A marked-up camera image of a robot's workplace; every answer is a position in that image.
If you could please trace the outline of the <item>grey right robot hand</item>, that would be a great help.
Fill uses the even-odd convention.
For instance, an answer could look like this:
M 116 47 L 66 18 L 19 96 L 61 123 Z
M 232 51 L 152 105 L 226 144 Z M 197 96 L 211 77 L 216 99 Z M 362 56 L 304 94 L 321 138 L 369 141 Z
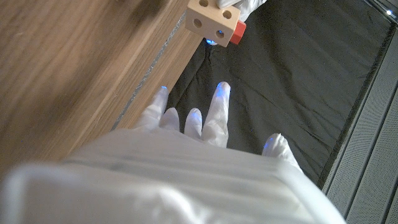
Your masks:
M 192 109 L 180 130 L 162 87 L 133 128 L 14 169 L 1 222 L 343 223 L 281 134 L 260 155 L 227 148 L 230 90 L 219 83 L 206 118 Z

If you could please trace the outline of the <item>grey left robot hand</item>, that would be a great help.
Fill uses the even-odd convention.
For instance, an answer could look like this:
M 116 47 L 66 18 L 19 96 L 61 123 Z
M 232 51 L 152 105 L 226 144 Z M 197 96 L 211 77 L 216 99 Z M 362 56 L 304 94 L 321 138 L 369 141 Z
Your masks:
M 216 0 L 220 9 L 234 6 L 240 10 L 239 19 L 230 42 L 238 45 L 246 30 L 246 20 L 252 12 L 262 6 L 267 0 Z

